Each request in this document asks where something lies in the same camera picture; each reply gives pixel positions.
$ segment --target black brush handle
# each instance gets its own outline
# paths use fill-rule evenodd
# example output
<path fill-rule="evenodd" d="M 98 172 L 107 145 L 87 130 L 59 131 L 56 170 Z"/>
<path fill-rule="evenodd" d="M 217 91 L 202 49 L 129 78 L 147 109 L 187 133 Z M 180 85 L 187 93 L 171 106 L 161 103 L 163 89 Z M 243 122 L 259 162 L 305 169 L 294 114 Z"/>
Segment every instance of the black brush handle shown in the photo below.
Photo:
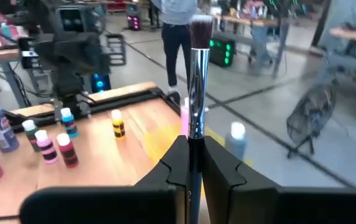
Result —
<path fill-rule="evenodd" d="M 187 184 L 187 223 L 199 222 L 200 196 L 202 191 L 202 158 L 205 147 L 204 138 L 188 139 L 189 179 Z"/>

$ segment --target brush bristles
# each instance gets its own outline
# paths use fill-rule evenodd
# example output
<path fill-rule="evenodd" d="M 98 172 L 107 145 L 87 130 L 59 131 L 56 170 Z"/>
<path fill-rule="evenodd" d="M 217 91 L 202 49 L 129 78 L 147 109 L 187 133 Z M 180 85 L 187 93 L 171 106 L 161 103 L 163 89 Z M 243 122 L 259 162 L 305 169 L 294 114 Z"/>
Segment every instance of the brush bristles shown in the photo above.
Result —
<path fill-rule="evenodd" d="M 209 49 L 213 32 L 213 17 L 194 15 L 189 25 L 192 48 Z"/>

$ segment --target makeup brush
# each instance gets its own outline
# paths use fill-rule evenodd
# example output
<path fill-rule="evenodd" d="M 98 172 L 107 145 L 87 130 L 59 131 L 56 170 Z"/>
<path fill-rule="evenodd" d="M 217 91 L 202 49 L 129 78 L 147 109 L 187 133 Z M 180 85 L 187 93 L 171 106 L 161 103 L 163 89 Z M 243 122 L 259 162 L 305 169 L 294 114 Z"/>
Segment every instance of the makeup brush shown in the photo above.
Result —
<path fill-rule="evenodd" d="M 186 217 L 187 223 L 191 224 L 199 221 L 202 158 L 205 147 L 205 89 L 212 28 L 212 16 L 195 15 L 189 24 L 192 48 L 189 79 L 189 180 Z"/>

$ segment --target black pants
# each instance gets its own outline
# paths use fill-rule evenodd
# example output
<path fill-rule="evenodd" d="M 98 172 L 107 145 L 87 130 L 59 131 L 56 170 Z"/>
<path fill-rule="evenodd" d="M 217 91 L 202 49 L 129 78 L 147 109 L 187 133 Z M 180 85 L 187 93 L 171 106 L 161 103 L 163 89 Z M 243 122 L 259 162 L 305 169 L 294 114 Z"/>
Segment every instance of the black pants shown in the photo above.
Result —
<path fill-rule="evenodd" d="M 190 33 L 187 25 L 175 26 L 163 24 L 161 37 L 164 44 L 164 53 L 166 53 L 166 67 L 168 75 L 168 85 L 177 85 L 176 65 L 179 47 L 184 51 L 187 88 L 189 89 L 190 77 Z"/>

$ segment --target silver brush ferrule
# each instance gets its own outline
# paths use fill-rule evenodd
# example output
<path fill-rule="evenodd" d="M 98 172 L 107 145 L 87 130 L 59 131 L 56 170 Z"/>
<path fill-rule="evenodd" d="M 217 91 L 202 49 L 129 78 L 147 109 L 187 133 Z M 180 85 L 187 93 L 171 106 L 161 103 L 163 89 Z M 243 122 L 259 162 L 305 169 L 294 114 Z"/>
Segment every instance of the silver brush ferrule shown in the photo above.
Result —
<path fill-rule="evenodd" d="M 210 49 L 192 49 L 189 80 L 189 137 L 201 139 L 205 135 L 205 89 Z"/>

